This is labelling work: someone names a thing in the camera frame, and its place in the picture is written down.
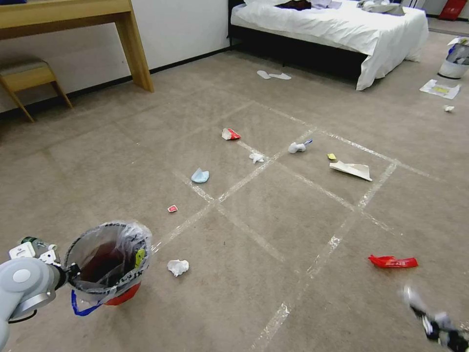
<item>red box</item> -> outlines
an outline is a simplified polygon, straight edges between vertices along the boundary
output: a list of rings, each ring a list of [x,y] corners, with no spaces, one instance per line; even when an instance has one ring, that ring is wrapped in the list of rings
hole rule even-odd
[[[466,3],[467,0],[448,0],[438,18],[440,20],[457,20]]]

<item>red snack wrapper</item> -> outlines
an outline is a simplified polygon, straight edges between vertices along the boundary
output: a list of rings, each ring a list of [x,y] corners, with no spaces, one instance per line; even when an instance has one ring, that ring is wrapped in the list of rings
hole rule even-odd
[[[415,267],[419,265],[415,258],[396,259],[393,256],[375,257],[370,255],[368,259],[380,268]]]
[[[169,211],[170,213],[174,213],[175,211],[177,211],[177,206],[175,206],[175,205],[170,206],[170,207],[168,208],[168,211]]]
[[[232,129],[223,129],[221,136],[226,140],[241,138],[241,136]]]

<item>black bed frame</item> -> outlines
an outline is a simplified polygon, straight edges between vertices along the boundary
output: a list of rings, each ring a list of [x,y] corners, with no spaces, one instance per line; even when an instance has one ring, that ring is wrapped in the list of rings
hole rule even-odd
[[[280,59],[283,66],[295,64],[312,67],[318,73],[327,73],[353,81],[360,76],[361,64],[366,58],[364,54],[232,25],[232,10],[241,4],[244,4],[243,0],[228,0],[228,38],[231,48],[233,48],[233,39],[240,39],[251,51],[261,51],[263,54]]]

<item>wooden stool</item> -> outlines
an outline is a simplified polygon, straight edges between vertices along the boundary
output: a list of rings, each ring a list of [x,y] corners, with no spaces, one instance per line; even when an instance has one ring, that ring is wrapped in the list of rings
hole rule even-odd
[[[33,59],[0,66],[0,83],[31,122],[34,122],[34,119],[16,96],[17,91],[50,83],[57,95],[63,97],[67,105],[73,108],[54,72],[49,64],[43,60]]]

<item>red object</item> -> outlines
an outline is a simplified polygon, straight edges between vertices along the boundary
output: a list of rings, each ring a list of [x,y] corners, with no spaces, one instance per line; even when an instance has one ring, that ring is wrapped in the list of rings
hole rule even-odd
[[[107,301],[105,303],[105,305],[106,306],[118,306],[118,305],[128,301],[130,298],[135,296],[138,289],[140,288],[140,284],[141,283],[138,283],[138,284],[132,286],[131,288],[129,288],[127,291],[125,291],[120,296],[117,296],[117,297],[114,297],[114,298],[110,299],[109,301]]]
[[[415,267],[419,265],[415,258],[396,259],[392,256],[375,257],[370,255],[368,259],[380,268]]]
[[[467,0],[448,0],[438,18],[440,20],[457,20],[466,2]]]
[[[232,129],[223,129],[221,136],[226,140],[241,138],[241,136]]]
[[[175,211],[177,211],[177,206],[175,206],[175,205],[170,206],[170,207],[168,208],[168,211],[169,211],[170,213],[174,213]]]

